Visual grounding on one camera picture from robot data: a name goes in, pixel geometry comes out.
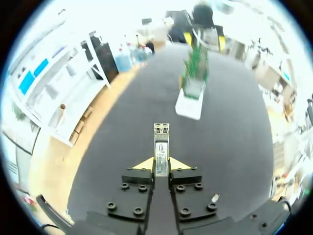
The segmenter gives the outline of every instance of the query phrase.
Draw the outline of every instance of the black hair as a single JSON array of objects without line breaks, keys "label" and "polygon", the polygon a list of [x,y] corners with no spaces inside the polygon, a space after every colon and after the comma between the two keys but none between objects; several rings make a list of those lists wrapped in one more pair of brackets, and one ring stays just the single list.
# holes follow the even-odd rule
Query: black hair
[{"label": "black hair", "polygon": [[194,24],[200,24],[205,28],[211,28],[214,26],[213,10],[210,6],[205,4],[198,4],[194,7],[192,15],[194,18]]}]

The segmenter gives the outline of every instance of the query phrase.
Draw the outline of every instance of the desk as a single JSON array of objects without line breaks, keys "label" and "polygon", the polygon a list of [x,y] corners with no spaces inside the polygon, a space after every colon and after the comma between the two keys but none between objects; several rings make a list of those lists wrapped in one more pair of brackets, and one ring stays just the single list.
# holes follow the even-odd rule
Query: desk
[{"label": "desk", "polygon": [[[186,45],[158,51],[141,68],[106,116],[87,149],[70,193],[75,221],[88,210],[104,213],[124,170],[154,155],[154,123],[170,123],[170,156],[203,169],[203,184],[219,196],[219,216],[243,218],[263,204],[273,175],[270,123],[253,73],[219,53],[209,54],[210,75],[199,121],[175,112]],[[173,234],[166,180],[157,182],[149,230]]]}]

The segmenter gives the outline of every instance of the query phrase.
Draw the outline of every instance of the white base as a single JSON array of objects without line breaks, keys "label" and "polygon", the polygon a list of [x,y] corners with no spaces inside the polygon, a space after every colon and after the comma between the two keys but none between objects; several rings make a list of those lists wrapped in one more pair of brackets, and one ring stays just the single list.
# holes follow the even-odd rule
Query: white base
[{"label": "white base", "polygon": [[188,117],[194,120],[201,118],[203,103],[203,92],[198,100],[184,97],[183,90],[181,89],[175,105],[175,111],[178,115]]}]

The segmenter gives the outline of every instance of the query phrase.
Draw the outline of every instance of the shelving unit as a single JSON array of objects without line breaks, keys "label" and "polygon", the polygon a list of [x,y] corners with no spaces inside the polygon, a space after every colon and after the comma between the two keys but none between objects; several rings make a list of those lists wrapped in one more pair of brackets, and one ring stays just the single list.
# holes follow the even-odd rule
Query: shelving unit
[{"label": "shelving unit", "polygon": [[68,60],[70,48],[66,47],[63,50],[61,50],[52,60],[48,63],[48,65],[44,68],[44,70],[40,73],[38,77],[35,78],[34,82],[29,87],[27,93],[25,94],[24,98],[22,99],[23,103],[26,103],[29,97],[31,96],[32,92],[36,88],[36,86],[41,83],[45,82],[44,79],[49,78],[48,72],[52,71],[53,67],[57,67],[58,64],[64,64]]},{"label": "shelving unit", "polygon": [[[85,50],[82,49],[79,41],[87,42],[93,57],[91,61],[87,60]],[[44,45],[45,41],[41,40],[38,43]],[[80,39],[75,37],[75,40],[68,40],[65,47],[53,58],[45,55],[44,52],[42,56],[47,58],[48,64],[23,94],[19,86],[27,73],[33,73],[32,69],[26,66],[29,64],[30,54],[30,52],[26,53],[20,61],[20,65],[17,66],[21,69],[21,65],[25,65],[26,68],[19,78],[16,78],[18,72],[13,72],[8,77],[7,87],[10,90],[10,95],[30,120],[47,130],[52,137],[73,146],[70,138],[77,123],[103,87],[105,85],[110,87],[104,72],[101,70],[89,34],[80,33]],[[68,71],[70,64],[74,68],[74,74]],[[99,74],[103,80],[97,80],[92,71]],[[59,120],[61,104],[64,104],[66,108]]]}]

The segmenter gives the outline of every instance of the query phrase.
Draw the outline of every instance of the wooden floor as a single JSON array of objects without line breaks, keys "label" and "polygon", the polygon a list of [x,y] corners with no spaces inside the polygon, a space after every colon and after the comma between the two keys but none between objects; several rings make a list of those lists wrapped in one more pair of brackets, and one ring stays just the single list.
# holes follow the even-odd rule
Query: wooden floor
[{"label": "wooden floor", "polygon": [[[92,114],[88,117],[83,130],[74,147],[49,136],[41,131],[31,159],[29,175],[29,192],[32,197],[42,194],[45,199],[64,217],[67,215],[67,201],[72,183],[93,135],[121,93],[134,78],[139,67],[130,72],[119,74],[111,83],[111,88],[105,87],[92,102]],[[41,223],[51,223],[48,217],[37,207],[35,213]]]}]

